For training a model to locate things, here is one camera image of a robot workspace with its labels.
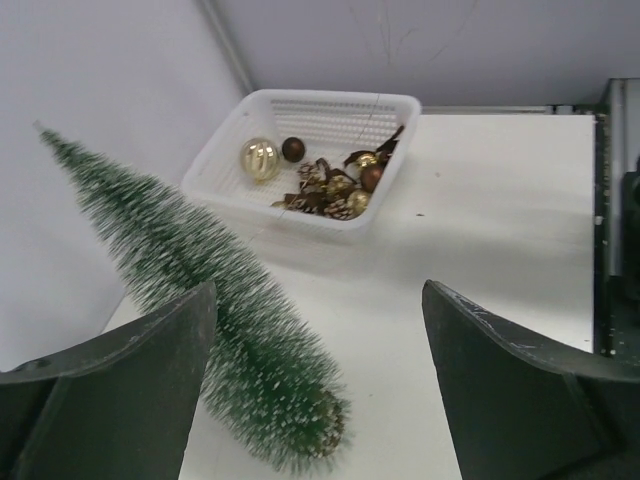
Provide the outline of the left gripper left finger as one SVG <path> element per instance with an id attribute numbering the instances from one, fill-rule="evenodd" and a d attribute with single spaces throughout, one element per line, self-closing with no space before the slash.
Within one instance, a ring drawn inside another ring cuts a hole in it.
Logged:
<path id="1" fill-rule="evenodd" d="M 203 283 L 2 373 L 2 478 L 178 478 L 215 324 L 215 286 Z"/>

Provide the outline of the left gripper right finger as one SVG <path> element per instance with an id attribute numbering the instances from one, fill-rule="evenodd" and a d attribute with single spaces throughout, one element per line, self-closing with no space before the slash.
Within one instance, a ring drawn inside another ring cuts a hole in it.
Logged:
<path id="1" fill-rule="evenodd" d="M 636 479 L 639 369 L 497 316 L 441 282 L 422 310 L 465 479 Z"/>

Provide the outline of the white plastic basket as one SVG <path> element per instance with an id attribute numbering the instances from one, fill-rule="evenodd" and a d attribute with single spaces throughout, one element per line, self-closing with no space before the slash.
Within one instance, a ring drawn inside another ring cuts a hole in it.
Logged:
<path id="1" fill-rule="evenodd" d="M 420 114 L 420 101 L 407 95 L 257 90 L 217 128 L 188 167 L 181 189 L 245 237 L 282 231 L 319 242 L 357 242 L 372 226 L 403 166 Z M 301 161 L 282 159 L 275 176 L 264 182 L 245 171 L 242 159 L 252 142 L 265 140 L 279 150 L 290 137 L 304 144 Z M 341 220 L 275 208 L 286 195 L 299 193 L 318 159 L 356 178 L 358 168 L 346 159 L 357 151 L 373 152 L 389 139 L 395 148 L 363 214 Z"/>

